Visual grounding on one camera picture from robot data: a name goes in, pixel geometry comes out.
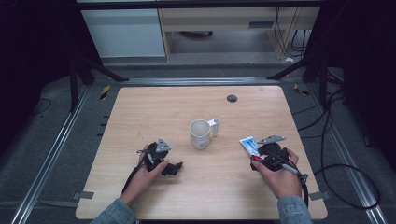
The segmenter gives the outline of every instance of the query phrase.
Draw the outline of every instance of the person's right hand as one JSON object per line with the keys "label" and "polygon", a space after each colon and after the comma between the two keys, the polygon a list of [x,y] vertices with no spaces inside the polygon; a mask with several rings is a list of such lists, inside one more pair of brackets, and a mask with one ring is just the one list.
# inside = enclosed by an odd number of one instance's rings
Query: person's right hand
{"label": "person's right hand", "polygon": [[[143,160],[144,153],[140,154],[140,161]],[[147,166],[143,163],[138,169],[137,173],[132,178],[127,189],[122,193],[120,199],[125,202],[130,208],[134,202],[140,197],[146,189],[148,189],[154,182],[155,178],[166,168],[168,161],[163,161],[155,167],[154,170],[148,171]]]}
{"label": "person's right hand", "polygon": [[[290,149],[288,149],[288,153],[290,155],[290,160],[297,165],[298,156],[294,154],[294,152],[292,152]],[[258,161],[253,161],[252,163],[260,172],[260,174],[262,174],[262,177],[267,180],[272,192],[278,199],[289,195],[301,197],[301,182],[296,174],[284,168],[274,172],[269,170]]]}

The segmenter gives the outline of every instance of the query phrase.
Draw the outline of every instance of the table top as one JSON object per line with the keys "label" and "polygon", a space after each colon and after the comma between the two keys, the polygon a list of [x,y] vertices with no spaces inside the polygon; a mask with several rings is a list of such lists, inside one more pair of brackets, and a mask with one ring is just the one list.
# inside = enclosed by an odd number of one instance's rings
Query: table top
{"label": "table top", "polygon": [[[235,103],[227,101],[230,94]],[[206,149],[191,145],[195,119],[220,119]],[[249,166],[239,140],[271,134],[298,156],[310,193],[318,191],[284,93],[278,86],[138,87],[120,90],[98,148],[76,215],[97,217],[120,197],[138,163],[137,150],[161,137],[172,147],[166,159],[183,161],[177,175],[159,176],[133,210],[138,219],[278,219],[277,198]],[[309,202],[313,219],[327,216],[323,200]]]}

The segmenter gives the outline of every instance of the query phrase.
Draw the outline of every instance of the denim sleeve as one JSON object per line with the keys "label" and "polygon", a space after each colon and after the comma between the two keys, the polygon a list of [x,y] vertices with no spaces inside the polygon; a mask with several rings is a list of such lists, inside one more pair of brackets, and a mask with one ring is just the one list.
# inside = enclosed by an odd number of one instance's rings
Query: denim sleeve
{"label": "denim sleeve", "polygon": [[301,197],[285,196],[277,201],[280,223],[312,223],[311,215]]}
{"label": "denim sleeve", "polygon": [[136,215],[124,202],[120,199],[116,199],[111,205],[109,205],[105,211],[103,211],[91,224],[126,224],[134,223],[136,221]]}

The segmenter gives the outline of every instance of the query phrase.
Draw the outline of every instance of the black cable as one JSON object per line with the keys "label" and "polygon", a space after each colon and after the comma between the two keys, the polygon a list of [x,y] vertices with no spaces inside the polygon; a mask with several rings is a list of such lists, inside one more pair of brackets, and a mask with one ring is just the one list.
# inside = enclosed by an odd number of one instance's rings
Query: black cable
{"label": "black cable", "polygon": [[[280,49],[282,50],[282,53],[285,54],[285,56],[291,57],[291,58],[300,56],[300,55],[290,54],[286,50],[287,47],[285,46],[285,42],[283,40],[282,32],[280,31],[280,26],[279,26],[278,20],[279,20],[279,7],[276,7],[276,21],[275,21],[275,25],[274,25],[274,36],[275,36],[275,40],[276,40],[277,44],[280,46]],[[276,36],[276,27],[277,27],[277,30],[279,31],[281,42],[279,41],[279,39]]]}
{"label": "black cable", "polygon": [[[341,90],[338,90],[333,95],[338,94],[340,92],[341,92]],[[342,99],[342,98],[340,97],[340,98],[337,98],[335,100],[331,99],[328,103],[326,103],[325,108],[323,110],[323,113],[320,115],[319,118],[317,118],[314,122],[304,126],[303,128],[299,128],[297,131],[305,130],[305,129],[310,128],[310,127],[314,126],[315,124],[317,124],[323,118],[323,116],[326,114],[326,112],[328,111],[328,108],[330,107],[329,104],[331,104],[333,101],[336,101],[336,100],[339,100],[339,99]]]}
{"label": "black cable", "polygon": [[304,55],[303,52],[305,52],[305,49],[306,49],[306,46],[305,46],[306,30],[304,30],[303,43],[302,43],[302,45],[300,47],[297,47],[297,46],[293,45],[294,40],[297,37],[297,34],[298,34],[298,30],[294,31],[293,38],[291,39],[291,49],[293,49],[294,51],[297,51],[297,52],[301,52],[300,56],[303,56]]}
{"label": "black cable", "polygon": [[129,184],[130,184],[131,181],[132,181],[132,178],[134,178],[134,175],[136,175],[136,173],[139,171],[140,167],[146,165],[146,164],[143,164],[143,161],[145,161],[147,155],[148,155],[148,154],[145,153],[145,155],[142,157],[142,160],[140,160],[140,162],[136,165],[136,167],[132,170],[131,174],[128,176],[128,179],[126,180],[125,185],[124,185],[124,187],[122,188],[122,191],[121,191],[122,193],[128,188]]}
{"label": "black cable", "polygon": [[306,204],[306,207],[308,208],[308,204],[309,204],[309,199],[308,199],[308,186],[306,185],[305,180],[303,180],[303,177],[300,177],[300,182],[301,182],[301,188],[303,189],[303,197],[304,197],[304,202]]}
{"label": "black cable", "polygon": [[[329,128],[327,128],[326,133],[328,133],[329,130],[332,128],[332,124],[333,124],[333,122],[329,125]],[[317,137],[321,137],[321,136],[322,136],[322,134],[320,134],[320,135],[315,135],[315,136],[300,137],[300,138],[301,138],[301,139],[308,139],[308,138],[317,138]]]}
{"label": "black cable", "polygon": [[319,105],[312,105],[312,106],[310,106],[310,107],[308,107],[308,108],[306,108],[306,109],[297,111],[297,112],[293,113],[292,115],[297,115],[297,114],[303,113],[303,112],[305,112],[305,111],[307,111],[307,110],[310,110],[310,109],[312,109],[312,108],[315,108],[315,107],[317,107],[317,106],[319,106]]}
{"label": "black cable", "polygon": [[50,106],[51,106],[51,101],[50,101],[49,99],[41,98],[40,101],[47,101],[49,104],[47,105],[47,107],[46,107],[45,109],[43,109],[43,110],[41,110],[41,111],[38,111],[38,112],[35,112],[35,113],[32,113],[31,115],[38,115],[38,114],[41,114],[41,113],[43,113],[44,111],[46,111],[46,110],[48,110],[48,109],[50,108]]}
{"label": "black cable", "polygon": [[[354,208],[358,208],[358,209],[372,209],[372,208],[375,208],[375,207],[377,207],[377,206],[379,205],[379,203],[380,203],[380,201],[381,201],[381,194],[380,194],[379,189],[378,189],[377,186],[375,185],[375,182],[373,181],[373,179],[370,178],[370,176],[368,176],[368,175],[367,175],[366,173],[364,173],[362,170],[360,170],[360,169],[358,169],[358,168],[356,168],[356,167],[354,167],[354,166],[347,165],[347,164],[333,164],[333,165],[324,166],[324,135],[325,135],[324,133],[325,133],[325,130],[326,130],[327,123],[329,122],[329,119],[330,119],[330,115],[331,115],[331,104],[332,104],[332,98],[334,97],[334,95],[335,95],[335,94],[333,94],[333,95],[330,97],[329,101],[328,101],[328,102],[330,102],[330,103],[328,104],[328,108],[327,108],[327,110],[329,111],[329,113],[328,113],[328,115],[327,115],[325,124],[324,124],[324,126],[323,126],[322,136],[321,136],[321,144],[320,144],[320,167],[321,167],[321,168],[320,168],[320,170],[318,170],[318,171],[315,172],[315,175],[317,175],[318,173],[322,173],[323,180],[325,181],[326,186],[329,188],[329,190],[330,190],[338,199],[340,199],[340,200],[343,201],[344,203],[346,203],[346,204],[348,204],[348,205],[350,205],[350,206],[352,206],[352,207],[354,207]],[[370,206],[360,206],[360,205],[356,205],[356,204],[354,204],[354,203],[349,202],[348,200],[346,200],[345,198],[343,198],[341,195],[339,195],[339,194],[330,186],[329,181],[328,181],[328,179],[327,179],[327,177],[326,177],[326,173],[325,173],[325,170],[330,169],[330,168],[332,168],[332,167],[337,167],[337,166],[348,167],[348,168],[350,168],[350,169],[353,169],[353,170],[355,170],[355,171],[360,172],[360,173],[371,183],[371,185],[375,188],[376,195],[377,195],[377,197],[376,197],[376,202],[375,202],[374,204],[370,205]]]}

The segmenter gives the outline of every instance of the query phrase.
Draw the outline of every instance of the white mug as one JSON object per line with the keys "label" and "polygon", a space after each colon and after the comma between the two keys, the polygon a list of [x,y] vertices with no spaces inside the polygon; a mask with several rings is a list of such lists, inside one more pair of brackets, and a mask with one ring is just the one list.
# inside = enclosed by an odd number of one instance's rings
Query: white mug
{"label": "white mug", "polygon": [[197,149],[204,149],[209,145],[210,131],[213,126],[213,136],[218,136],[220,120],[212,119],[206,121],[204,119],[196,119],[190,124],[190,136],[192,146]]}

